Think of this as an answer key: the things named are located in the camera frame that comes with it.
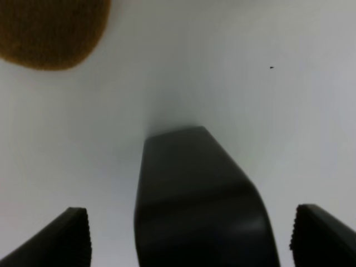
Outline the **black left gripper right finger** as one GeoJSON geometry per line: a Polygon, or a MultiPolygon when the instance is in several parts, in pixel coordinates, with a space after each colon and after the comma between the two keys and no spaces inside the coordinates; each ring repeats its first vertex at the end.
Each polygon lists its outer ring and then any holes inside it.
{"type": "Polygon", "coordinates": [[[355,231],[315,204],[298,205],[289,247],[295,266],[355,266],[355,231]]]}

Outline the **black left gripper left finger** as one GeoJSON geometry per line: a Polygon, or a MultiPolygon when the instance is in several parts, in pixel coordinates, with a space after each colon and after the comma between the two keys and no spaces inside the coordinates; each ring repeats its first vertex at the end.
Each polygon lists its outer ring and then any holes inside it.
{"type": "Polygon", "coordinates": [[[91,266],[88,213],[69,207],[35,236],[1,259],[1,266],[91,266]]]}

